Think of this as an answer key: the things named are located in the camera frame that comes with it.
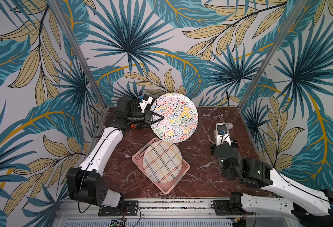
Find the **colourful squiggle pattern plate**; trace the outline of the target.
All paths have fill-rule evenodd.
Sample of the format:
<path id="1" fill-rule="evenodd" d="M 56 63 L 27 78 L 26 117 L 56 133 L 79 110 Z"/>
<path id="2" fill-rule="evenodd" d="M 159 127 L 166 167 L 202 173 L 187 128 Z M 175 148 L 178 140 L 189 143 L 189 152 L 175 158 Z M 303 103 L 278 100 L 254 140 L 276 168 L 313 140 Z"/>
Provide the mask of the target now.
<path id="1" fill-rule="evenodd" d="M 198 111 L 191 99 L 179 93 L 167 93 L 156 99 L 151 111 L 164 116 L 151 129 L 163 141 L 180 143 L 189 139 L 198 126 Z"/>

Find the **white plaid line plate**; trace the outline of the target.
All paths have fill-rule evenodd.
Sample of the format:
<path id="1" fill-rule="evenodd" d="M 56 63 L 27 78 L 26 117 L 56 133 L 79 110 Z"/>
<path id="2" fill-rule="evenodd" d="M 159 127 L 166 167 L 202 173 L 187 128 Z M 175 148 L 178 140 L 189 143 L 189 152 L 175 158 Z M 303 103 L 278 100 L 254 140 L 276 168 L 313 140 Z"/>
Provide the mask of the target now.
<path id="1" fill-rule="evenodd" d="M 144 151 L 142 166 L 145 175 L 151 181 L 168 183 L 179 175 L 182 168 L 182 155 L 175 144 L 157 141 Z"/>

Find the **grey striped microfibre cloth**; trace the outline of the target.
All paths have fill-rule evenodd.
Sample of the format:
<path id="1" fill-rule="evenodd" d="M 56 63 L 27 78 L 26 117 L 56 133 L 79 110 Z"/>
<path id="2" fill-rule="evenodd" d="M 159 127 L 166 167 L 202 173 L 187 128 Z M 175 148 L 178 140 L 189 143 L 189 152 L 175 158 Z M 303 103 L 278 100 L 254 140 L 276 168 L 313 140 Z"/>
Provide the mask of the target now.
<path id="1" fill-rule="evenodd" d="M 233 124 L 232 123 L 225 123 L 225 126 L 228 130 L 233 128 Z"/>

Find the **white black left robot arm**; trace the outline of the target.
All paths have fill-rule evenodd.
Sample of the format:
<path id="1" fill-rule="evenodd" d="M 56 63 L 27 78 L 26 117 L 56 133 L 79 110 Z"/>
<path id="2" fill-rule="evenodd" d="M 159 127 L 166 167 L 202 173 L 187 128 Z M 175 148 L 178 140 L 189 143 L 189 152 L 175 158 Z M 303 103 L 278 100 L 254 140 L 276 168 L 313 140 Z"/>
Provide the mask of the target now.
<path id="1" fill-rule="evenodd" d="M 112 208 L 121 206 L 121 194 L 110 190 L 103 179 L 104 169 L 127 131 L 149 128 L 164 119 L 155 113 L 156 104 L 156 99 L 148 95 L 118 99 L 115 116 L 107 122 L 94 149 L 79 167 L 67 172 L 71 200 Z"/>

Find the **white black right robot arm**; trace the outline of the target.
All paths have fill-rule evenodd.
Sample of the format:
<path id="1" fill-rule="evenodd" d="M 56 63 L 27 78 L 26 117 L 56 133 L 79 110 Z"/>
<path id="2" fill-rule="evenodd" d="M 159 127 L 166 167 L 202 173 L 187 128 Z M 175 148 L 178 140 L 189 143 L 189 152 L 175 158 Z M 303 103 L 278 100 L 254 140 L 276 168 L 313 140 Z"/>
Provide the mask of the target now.
<path id="1" fill-rule="evenodd" d="M 230 181 L 238 180 L 250 188 L 262 189 L 276 198 L 233 192 L 227 202 L 213 204 L 217 214 L 229 212 L 249 215 L 258 212 L 275 213 L 292 218 L 304 227 L 333 227 L 333 192 L 315 190 L 286 176 L 265 162 L 243 159 L 237 142 L 226 131 L 218 132 L 211 152 L 218 159 L 221 174 Z"/>

